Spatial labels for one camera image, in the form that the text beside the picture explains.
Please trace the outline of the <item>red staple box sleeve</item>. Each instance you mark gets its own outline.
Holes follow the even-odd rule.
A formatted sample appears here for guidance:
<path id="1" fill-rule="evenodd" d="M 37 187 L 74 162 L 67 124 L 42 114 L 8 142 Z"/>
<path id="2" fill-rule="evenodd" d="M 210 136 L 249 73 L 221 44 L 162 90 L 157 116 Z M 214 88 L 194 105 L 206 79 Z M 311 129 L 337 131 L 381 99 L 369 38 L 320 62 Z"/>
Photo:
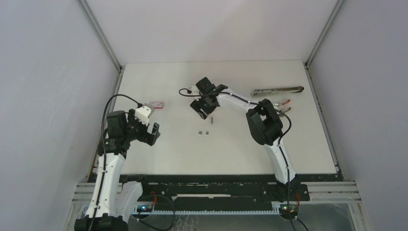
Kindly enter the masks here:
<path id="1" fill-rule="evenodd" d="M 164 102 L 163 102 L 163 101 L 150 102 L 150 106 L 151 106 L 153 109 L 163 109 L 163 107 L 164 107 Z"/>

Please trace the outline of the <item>right controller board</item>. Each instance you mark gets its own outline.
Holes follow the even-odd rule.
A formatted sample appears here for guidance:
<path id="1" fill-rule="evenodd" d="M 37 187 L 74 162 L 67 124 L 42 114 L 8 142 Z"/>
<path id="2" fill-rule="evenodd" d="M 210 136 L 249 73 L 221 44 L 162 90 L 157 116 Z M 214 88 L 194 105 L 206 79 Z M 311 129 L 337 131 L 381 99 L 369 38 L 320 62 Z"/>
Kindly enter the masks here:
<path id="1" fill-rule="evenodd" d="M 294 213 L 294 212 L 296 212 L 296 210 L 298 209 L 298 207 L 297 206 L 281 206 L 280 208 L 279 208 L 279 211 L 280 211 L 280 213 L 281 214 L 291 214 L 291 213 Z"/>

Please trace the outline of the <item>black silver stapler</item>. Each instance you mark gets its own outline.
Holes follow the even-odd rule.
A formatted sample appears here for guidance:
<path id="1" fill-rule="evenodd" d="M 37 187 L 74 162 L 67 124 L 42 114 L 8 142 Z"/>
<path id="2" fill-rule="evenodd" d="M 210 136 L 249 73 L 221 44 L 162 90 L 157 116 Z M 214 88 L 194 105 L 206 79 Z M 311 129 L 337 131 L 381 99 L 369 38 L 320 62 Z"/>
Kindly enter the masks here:
<path id="1" fill-rule="evenodd" d="M 279 94 L 279 93 L 301 93 L 304 87 L 284 87 L 284 88 L 273 88 L 273 89 L 255 89 L 251 92 L 252 97 L 260 97 L 264 95 Z"/>

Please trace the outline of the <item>aluminium frame rails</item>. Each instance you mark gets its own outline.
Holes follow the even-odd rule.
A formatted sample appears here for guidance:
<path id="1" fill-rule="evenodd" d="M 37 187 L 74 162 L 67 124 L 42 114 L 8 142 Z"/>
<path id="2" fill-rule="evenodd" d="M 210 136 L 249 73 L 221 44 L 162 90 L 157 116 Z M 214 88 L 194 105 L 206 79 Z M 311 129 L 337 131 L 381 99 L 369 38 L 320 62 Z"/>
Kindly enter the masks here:
<path id="1" fill-rule="evenodd" d="M 299 194 L 305 195 L 300 204 L 360 204 L 362 203 L 359 191 L 354 182 L 306 182 L 307 190 Z M 95 183 L 79 183 L 76 187 L 72 203 L 88 204 L 91 202 Z M 182 192 L 181 186 L 175 189 L 173 200 L 179 198 L 214 199 L 214 198 L 237 198 L 233 192 Z"/>

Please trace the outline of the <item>controller board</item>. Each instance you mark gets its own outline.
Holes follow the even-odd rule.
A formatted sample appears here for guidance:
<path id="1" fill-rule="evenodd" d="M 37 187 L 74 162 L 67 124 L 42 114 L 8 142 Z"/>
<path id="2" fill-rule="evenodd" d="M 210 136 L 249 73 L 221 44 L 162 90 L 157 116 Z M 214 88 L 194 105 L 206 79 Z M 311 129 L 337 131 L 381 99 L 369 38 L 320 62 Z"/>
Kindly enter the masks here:
<path id="1" fill-rule="evenodd" d="M 154 209 L 153 206 L 151 205 L 139 205 L 137 206 L 136 212 L 137 213 L 143 213 L 143 212 L 152 212 Z"/>
<path id="2" fill-rule="evenodd" d="M 291 213 L 294 213 L 294 212 L 296 212 L 296 210 L 298 209 L 298 207 L 297 206 L 281 206 L 280 208 L 279 208 L 279 211 L 280 211 L 280 213 L 281 214 L 291 214 Z"/>

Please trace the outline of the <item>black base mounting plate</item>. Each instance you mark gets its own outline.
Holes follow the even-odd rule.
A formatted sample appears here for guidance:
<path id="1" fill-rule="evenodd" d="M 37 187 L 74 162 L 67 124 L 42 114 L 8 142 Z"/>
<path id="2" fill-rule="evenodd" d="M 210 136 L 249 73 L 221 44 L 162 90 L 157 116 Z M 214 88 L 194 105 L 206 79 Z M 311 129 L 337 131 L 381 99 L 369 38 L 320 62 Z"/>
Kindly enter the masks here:
<path id="1" fill-rule="evenodd" d="M 338 174 L 298 174 L 289 186 L 279 183 L 273 174 L 255 175 L 121 175 L 120 183 L 138 181 L 142 183 L 143 195 L 156 193 L 158 206 L 168 206 L 167 198 L 175 196 L 175 189 L 180 185 L 183 193 L 224 193 L 233 192 L 237 198 L 194 199 L 179 198 L 173 200 L 173 207 L 211 207 L 266 204 L 286 202 L 290 199 L 297 203 L 305 198 L 299 194 L 307 190 L 306 182 L 341 182 L 343 177 Z"/>

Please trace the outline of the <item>left controller board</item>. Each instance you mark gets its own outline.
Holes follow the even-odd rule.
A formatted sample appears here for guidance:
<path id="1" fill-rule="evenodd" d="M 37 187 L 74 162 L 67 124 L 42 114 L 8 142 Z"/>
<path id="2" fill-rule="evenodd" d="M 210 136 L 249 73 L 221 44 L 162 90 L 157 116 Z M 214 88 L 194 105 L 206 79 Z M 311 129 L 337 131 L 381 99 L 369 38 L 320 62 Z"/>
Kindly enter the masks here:
<path id="1" fill-rule="evenodd" d="M 136 212 L 137 213 L 143 213 L 143 212 L 152 212 L 154 209 L 153 206 L 151 205 L 139 205 L 137 206 Z"/>

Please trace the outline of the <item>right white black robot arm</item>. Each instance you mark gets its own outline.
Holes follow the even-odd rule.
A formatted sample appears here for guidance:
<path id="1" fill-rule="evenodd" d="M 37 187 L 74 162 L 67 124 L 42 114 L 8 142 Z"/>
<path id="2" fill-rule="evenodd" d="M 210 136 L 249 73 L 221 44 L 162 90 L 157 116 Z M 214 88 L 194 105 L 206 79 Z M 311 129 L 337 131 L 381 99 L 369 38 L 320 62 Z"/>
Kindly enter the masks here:
<path id="1" fill-rule="evenodd" d="M 216 86 L 207 77 L 186 88 L 186 96 L 193 97 L 190 107 L 203 119 L 207 119 L 219 107 L 225 107 L 245 114 L 250 135 L 262 145 L 275 168 L 275 178 L 281 183 L 278 194 L 283 200 L 291 200 L 297 194 L 297 187 L 292 183 L 296 172 L 285 150 L 283 123 L 280 115 L 287 115 L 277 110 L 271 101 L 251 100 L 232 91 L 226 85 Z"/>

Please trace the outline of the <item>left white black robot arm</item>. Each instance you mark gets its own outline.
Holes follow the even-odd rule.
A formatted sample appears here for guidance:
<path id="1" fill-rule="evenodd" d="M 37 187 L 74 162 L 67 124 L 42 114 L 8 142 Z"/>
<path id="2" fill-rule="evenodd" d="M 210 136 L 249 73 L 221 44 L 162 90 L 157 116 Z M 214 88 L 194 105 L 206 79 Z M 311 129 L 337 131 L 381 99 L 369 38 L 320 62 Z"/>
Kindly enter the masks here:
<path id="1" fill-rule="evenodd" d="M 136 201 L 150 196 L 150 187 L 129 181 L 119 189 L 119 178 L 132 141 L 155 144 L 160 136 L 159 124 L 148 132 L 154 109 L 143 105 L 137 109 L 114 111 L 107 115 L 107 127 L 99 145 L 97 178 L 89 207 L 83 218 L 75 221 L 76 231 L 127 231 L 128 220 Z"/>

